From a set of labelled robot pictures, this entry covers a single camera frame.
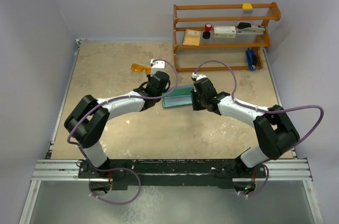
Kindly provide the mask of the grey glasses case green lining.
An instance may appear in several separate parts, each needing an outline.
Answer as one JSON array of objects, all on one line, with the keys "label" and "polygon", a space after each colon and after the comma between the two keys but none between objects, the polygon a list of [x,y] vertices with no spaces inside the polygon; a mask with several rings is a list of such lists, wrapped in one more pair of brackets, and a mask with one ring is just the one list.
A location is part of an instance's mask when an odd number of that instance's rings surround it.
[{"label": "grey glasses case green lining", "polygon": [[192,105],[192,85],[178,86],[170,95],[162,99],[163,108]]}]

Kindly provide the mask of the orange sunglasses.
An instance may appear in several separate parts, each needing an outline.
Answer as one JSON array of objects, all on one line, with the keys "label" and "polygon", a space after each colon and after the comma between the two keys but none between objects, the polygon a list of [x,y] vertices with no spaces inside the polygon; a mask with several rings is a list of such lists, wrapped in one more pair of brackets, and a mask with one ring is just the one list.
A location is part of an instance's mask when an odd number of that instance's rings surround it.
[{"label": "orange sunglasses", "polygon": [[138,72],[138,73],[142,73],[144,71],[146,73],[146,75],[150,75],[150,73],[151,73],[150,67],[145,67],[145,66],[142,66],[142,65],[139,65],[139,64],[132,64],[131,70]]}]

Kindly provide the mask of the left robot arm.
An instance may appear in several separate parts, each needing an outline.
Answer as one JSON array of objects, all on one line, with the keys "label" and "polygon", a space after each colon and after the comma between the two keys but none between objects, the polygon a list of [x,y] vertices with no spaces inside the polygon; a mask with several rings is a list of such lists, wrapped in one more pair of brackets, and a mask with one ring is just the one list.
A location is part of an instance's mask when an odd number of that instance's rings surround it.
[{"label": "left robot arm", "polygon": [[100,144],[106,123],[121,115],[153,107],[169,89],[170,83],[169,75],[158,71],[125,95],[112,99],[86,95],[79,101],[65,120],[64,127],[91,162],[90,170],[96,177],[104,177],[109,172],[108,157]]}]

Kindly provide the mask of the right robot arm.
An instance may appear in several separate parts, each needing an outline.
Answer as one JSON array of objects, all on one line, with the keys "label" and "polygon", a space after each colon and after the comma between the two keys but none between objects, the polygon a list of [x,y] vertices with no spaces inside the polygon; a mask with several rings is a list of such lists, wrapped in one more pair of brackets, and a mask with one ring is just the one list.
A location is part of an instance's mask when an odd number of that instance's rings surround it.
[{"label": "right robot arm", "polygon": [[278,159],[292,148],[300,135],[283,108],[255,107],[247,102],[236,103],[226,92],[217,93],[211,80],[205,75],[192,74],[192,107],[195,111],[207,110],[217,115],[234,118],[254,128],[258,145],[237,157],[236,173],[248,177],[254,166],[269,159]]}]

